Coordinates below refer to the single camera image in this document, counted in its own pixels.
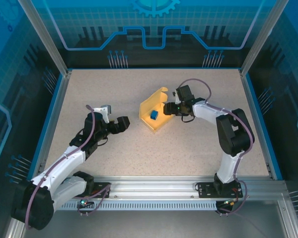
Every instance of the glass panel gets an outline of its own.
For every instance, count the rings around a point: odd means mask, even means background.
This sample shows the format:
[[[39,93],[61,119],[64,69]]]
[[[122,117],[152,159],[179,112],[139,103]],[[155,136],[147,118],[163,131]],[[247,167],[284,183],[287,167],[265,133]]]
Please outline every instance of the glass panel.
[[[33,0],[70,68],[240,67],[275,0]]]
[[[0,1],[0,237],[10,219],[14,187],[27,176],[58,77],[19,3]]]
[[[249,71],[289,191],[298,190],[298,0],[290,0]]]

